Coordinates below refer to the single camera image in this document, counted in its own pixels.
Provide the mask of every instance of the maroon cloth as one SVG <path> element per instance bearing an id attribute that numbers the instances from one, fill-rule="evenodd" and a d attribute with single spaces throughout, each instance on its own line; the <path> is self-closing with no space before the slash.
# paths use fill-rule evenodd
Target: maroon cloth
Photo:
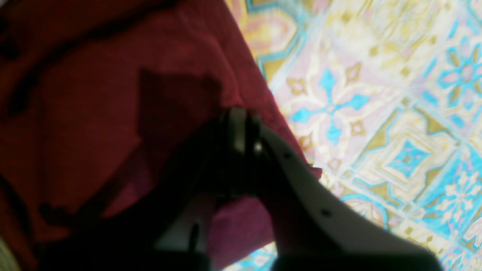
<path id="1" fill-rule="evenodd" d="M 32 234 L 7 185 L 0 185 L 0 234 L 24 270 L 36 268 L 35 244 L 71 234 L 49 225 L 39 206 L 79 212 L 141 143 L 140 88 L 150 98 L 142 128 L 147 166 L 125 175 L 103 217 L 148 193 L 173 148 L 232 106 L 257 110 L 302 155 L 224 2 L 159 3 L 22 0 L 3 11 L 0 54 L 10 42 L 20 55 L 0 59 L 0 174 L 25 204 Z M 16 114 L 8 116 L 8 108 Z M 215 215 L 208 251 L 219 269 L 272 240 L 268 213 L 246 198 Z"/>

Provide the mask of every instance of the patterned tile floor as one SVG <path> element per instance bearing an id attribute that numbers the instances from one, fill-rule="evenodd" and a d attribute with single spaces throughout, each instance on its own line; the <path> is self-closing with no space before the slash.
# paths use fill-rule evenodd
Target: patterned tile floor
<path id="1" fill-rule="evenodd" d="M 445 270 L 482 270 L 482 0 L 226 2 L 320 182 Z"/>

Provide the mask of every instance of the red fabric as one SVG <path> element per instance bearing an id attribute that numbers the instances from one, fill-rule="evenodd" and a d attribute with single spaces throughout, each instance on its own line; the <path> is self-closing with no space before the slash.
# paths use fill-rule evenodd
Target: red fabric
<path id="1" fill-rule="evenodd" d="M 1 190 L 0 234 L 26 271 L 37 265 L 35 243 L 69 235 L 47 225 L 39 205 L 77 212 L 140 144 L 139 87 L 157 89 L 154 121 L 144 131 L 157 142 L 148 158 L 151 169 L 161 170 L 178 143 L 232 106 L 257 110 L 302 155 L 222 0 L 152 8 L 118 33 L 80 42 L 36 70 L 39 84 L 28 95 L 27 109 L 7 117 L 16 86 L 49 52 L 157 2 L 162 1 L 23 0 L 7 14 L 10 24 L 2 35 L 14 39 L 21 54 L 0 60 L 0 174 L 26 204 L 33 236 L 20 230 Z M 157 79 L 142 79 L 145 71 Z M 156 185 L 151 179 L 139 170 L 103 215 L 135 203 Z M 241 199 L 216 214 L 208 250 L 221 268 L 272 240 L 262 204 Z"/>

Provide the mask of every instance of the hole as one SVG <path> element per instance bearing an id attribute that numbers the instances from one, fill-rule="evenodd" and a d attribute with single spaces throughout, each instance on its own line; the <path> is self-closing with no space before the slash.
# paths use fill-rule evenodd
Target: hole
<path id="1" fill-rule="evenodd" d="M 321 214 L 324 216 L 324 217 L 331 217 L 332 216 L 332 213 L 326 209 L 322 209 L 321 210 Z"/>
<path id="2" fill-rule="evenodd" d="M 196 223 L 191 228 L 191 233 L 189 234 L 189 252 L 194 252 L 199 240 L 200 225 Z"/>

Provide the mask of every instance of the dark red garment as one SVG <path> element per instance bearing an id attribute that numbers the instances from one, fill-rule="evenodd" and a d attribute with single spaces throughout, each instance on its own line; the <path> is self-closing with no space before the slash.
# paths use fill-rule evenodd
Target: dark red garment
<path id="1" fill-rule="evenodd" d="M 302 155 L 224 2 L 166 2 L 22 0 L 3 10 L 0 234 L 24 270 L 36 268 L 35 244 L 71 233 L 49 225 L 41 204 L 76 214 L 112 196 L 99 191 L 141 143 L 139 112 L 145 163 L 123 175 L 104 217 L 148 193 L 174 147 L 229 107 L 257 110 Z M 141 92 L 150 102 L 139 108 Z M 268 213 L 246 198 L 216 214 L 208 250 L 221 268 L 272 240 Z"/>

